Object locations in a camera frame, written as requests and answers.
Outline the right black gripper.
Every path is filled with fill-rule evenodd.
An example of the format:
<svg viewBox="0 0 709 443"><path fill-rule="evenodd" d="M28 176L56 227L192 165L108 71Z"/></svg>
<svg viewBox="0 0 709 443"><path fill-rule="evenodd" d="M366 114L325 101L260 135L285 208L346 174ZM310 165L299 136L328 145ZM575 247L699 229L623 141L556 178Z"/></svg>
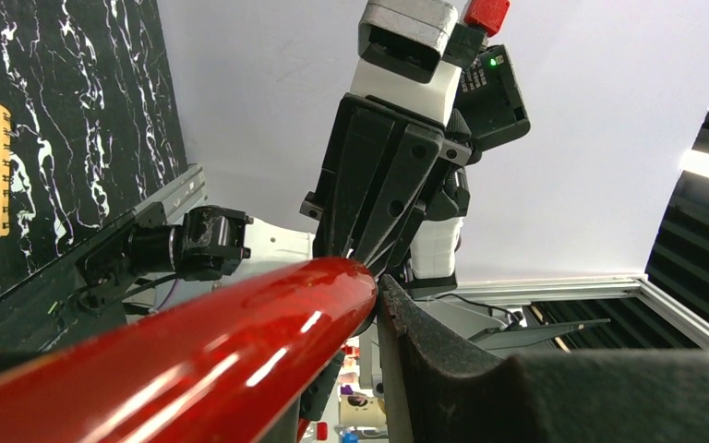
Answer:
<svg viewBox="0 0 709 443"><path fill-rule="evenodd" d="M301 207L318 220L314 257L348 257L375 276L408 268L415 279L450 277L463 216L444 185L471 155L440 123L345 94Z"/></svg>

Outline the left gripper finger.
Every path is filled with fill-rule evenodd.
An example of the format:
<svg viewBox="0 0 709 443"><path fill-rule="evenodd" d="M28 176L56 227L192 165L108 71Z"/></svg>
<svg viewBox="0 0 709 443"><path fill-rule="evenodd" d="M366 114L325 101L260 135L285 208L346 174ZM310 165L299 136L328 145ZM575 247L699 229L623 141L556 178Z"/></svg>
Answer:
<svg viewBox="0 0 709 443"><path fill-rule="evenodd" d="M709 352L613 350L499 358L379 280L392 442L709 442Z"/></svg>

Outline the red cable lock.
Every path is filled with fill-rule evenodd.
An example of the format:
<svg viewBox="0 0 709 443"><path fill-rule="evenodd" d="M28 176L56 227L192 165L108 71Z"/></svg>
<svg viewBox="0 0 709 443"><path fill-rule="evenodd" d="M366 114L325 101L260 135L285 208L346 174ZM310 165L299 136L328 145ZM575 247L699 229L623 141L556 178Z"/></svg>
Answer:
<svg viewBox="0 0 709 443"><path fill-rule="evenodd" d="M0 442L255 442L371 312L367 269L253 277L0 375Z"/></svg>

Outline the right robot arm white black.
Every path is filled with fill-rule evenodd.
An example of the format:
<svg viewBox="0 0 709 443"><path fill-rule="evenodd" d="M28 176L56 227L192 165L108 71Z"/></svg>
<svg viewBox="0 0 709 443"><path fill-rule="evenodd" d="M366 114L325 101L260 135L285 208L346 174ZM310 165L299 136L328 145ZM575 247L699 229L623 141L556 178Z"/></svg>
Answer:
<svg viewBox="0 0 709 443"><path fill-rule="evenodd" d="M348 257L374 276L395 276L416 297L455 289L471 202L466 169L531 124L505 45L437 73L434 90L359 63L316 187L301 204L314 232L212 205L172 224L153 205L79 262L80 307L101 313L144 291L147 274L156 284L239 281L316 257Z"/></svg>

